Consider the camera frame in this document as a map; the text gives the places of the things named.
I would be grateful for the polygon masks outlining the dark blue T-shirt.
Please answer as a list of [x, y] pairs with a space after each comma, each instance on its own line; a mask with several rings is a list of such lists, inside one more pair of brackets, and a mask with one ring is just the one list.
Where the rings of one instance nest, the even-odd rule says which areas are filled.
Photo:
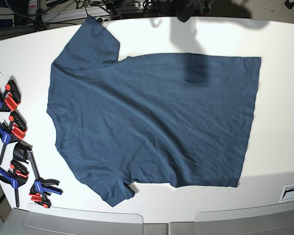
[[51, 65], [47, 114], [76, 179], [112, 207], [134, 182], [237, 187], [261, 58], [119, 51], [88, 17]]

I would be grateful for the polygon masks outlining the white power strip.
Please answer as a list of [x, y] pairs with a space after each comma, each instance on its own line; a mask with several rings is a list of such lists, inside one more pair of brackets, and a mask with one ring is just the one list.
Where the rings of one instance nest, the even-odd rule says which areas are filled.
[[95, 19], [96, 19], [98, 22], [107, 22], [107, 21], [111, 21], [110, 17], [108, 17], [108, 16], [97, 16], [97, 17], [95, 17]]

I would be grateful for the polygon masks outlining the bottom blue red bar clamp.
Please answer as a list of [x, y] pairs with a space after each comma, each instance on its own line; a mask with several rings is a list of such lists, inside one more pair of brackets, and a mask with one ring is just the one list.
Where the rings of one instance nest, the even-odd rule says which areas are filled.
[[31, 201], [44, 208], [50, 208], [51, 201], [49, 200], [49, 196], [52, 194], [61, 195], [63, 193], [63, 190], [57, 188], [60, 182], [56, 179], [43, 179], [40, 177], [32, 150], [27, 151], [27, 158], [30, 160], [35, 176], [35, 181], [29, 192]]

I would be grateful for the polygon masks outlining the blue red bar clamp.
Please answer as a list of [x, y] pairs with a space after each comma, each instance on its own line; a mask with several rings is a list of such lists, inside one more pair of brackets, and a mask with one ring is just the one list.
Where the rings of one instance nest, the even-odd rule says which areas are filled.
[[0, 122], [0, 139], [3, 144], [0, 153], [0, 165], [2, 164], [7, 145], [21, 141], [25, 137], [26, 131], [26, 123], [17, 111], [10, 113], [8, 125], [5, 122]]
[[0, 167], [0, 180], [9, 184], [15, 192], [16, 207], [19, 208], [19, 187], [23, 186], [28, 180], [29, 172], [27, 168], [19, 161], [12, 159], [10, 162], [10, 169], [4, 170]]
[[5, 91], [0, 92], [0, 112], [15, 111], [21, 102], [21, 94], [16, 82], [10, 79], [5, 85]]
[[63, 193], [63, 190], [57, 188], [60, 182], [56, 179], [43, 179], [40, 177], [32, 150], [27, 151], [27, 158], [30, 160], [35, 176], [35, 181], [29, 192], [31, 201], [44, 208], [50, 208], [51, 201], [49, 200], [49, 196], [52, 194], [61, 195]]

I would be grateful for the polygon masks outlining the black tape roll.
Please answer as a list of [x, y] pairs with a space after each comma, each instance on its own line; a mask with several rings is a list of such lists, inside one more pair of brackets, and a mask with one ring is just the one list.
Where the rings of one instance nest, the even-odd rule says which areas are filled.
[[31, 147], [18, 142], [13, 150], [13, 158], [20, 162], [27, 162], [30, 160], [32, 156]]

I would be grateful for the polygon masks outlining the top blue red bar clamp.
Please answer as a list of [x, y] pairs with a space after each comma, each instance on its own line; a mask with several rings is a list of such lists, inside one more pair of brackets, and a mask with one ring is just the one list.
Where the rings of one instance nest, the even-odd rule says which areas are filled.
[[0, 92], [0, 112], [15, 111], [21, 102], [21, 94], [16, 82], [10, 79], [5, 85], [5, 91]]

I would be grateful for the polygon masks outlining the white label sticker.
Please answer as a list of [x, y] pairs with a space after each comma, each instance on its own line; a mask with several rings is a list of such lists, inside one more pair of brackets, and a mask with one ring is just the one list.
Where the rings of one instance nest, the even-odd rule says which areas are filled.
[[279, 202], [294, 201], [294, 184], [284, 186]]

